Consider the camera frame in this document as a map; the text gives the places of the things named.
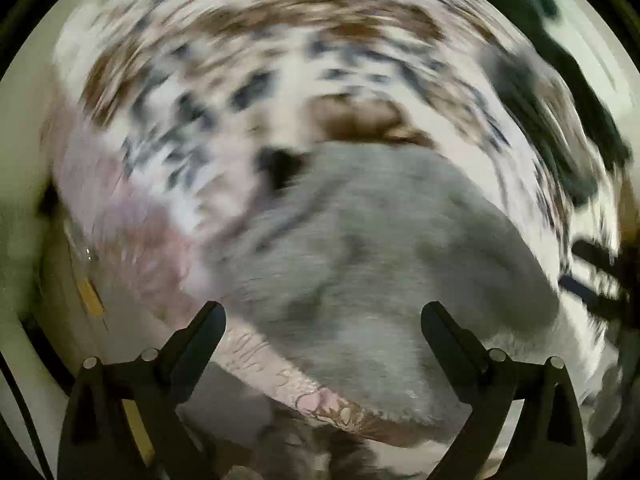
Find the floral bed blanket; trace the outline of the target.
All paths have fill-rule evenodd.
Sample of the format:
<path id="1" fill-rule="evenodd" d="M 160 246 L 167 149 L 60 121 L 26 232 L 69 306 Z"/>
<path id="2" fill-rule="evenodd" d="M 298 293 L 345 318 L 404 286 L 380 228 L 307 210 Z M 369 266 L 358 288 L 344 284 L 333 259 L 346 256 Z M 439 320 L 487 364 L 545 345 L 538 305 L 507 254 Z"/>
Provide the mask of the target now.
<path id="1" fill-rule="evenodd" d="M 542 117 L 597 179 L 585 205 L 495 92 L 498 52 L 533 63 Z M 314 154 L 341 143 L 426 148 L 465 174 L 538 260 L 560 306 L 550 356 L 588 390 L 602 330 L 558 281 L 574 238 L 616 243 L 617 169 L 562 77 L 486 0 L 87 0 L 52 65 L 54 180 L 103 272 L 171 326 L 220 301 L 230 338 L 257 344 L 248 365 L 218 354 L 246 382 L 275 396 L 326 388 L 226 306 L 221 263 Z"/>

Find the dark green folded quilt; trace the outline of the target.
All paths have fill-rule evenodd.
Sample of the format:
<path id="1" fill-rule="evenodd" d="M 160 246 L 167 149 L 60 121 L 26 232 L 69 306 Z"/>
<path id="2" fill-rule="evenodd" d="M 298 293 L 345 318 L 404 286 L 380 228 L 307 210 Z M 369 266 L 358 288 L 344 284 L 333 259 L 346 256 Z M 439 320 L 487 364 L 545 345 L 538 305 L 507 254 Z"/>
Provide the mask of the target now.
<path id="1" fill-rule="evenodd" d="M 610 112 L 586 81 L 574 56 L 553 39 L 544 22 L 556 20 L 560 11 L 555 0 L 486 0 L 499 10 L 535 48 L 537 54 L 552 66 L 567 84 L 572 95 L 582 130 L 596 146 L 605 169 L 623 169 L 631 158 L 631 150 L 620 136 Z M 568 149 L 542 117 L 541 102 L 534 85 L 537 79 L 533 63 L 524 53 L 498 52 L 490 58 L 489 78 L 502 104 L 523 129 L 527 139 L 576 207 L 585 205 L 597 192 L 597 179 L 587 174 L 570 159 Z"/>

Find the grey fluffy pants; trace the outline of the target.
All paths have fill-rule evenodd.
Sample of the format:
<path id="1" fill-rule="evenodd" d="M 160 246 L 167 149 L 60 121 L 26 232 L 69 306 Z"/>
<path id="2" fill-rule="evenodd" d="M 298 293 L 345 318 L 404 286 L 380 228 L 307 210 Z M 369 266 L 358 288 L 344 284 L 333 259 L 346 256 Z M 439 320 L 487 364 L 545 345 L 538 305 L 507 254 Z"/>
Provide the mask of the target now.
<path id="1" fill-rule="evenodd" d="M 426 148 L 322 146 L 221 269 L 226 306 L 280 356 L 395 420 L 464 419 L 422 337 L 424 304 L 523 361 L 561 336 L 558 297 L 520 232 Z"/>

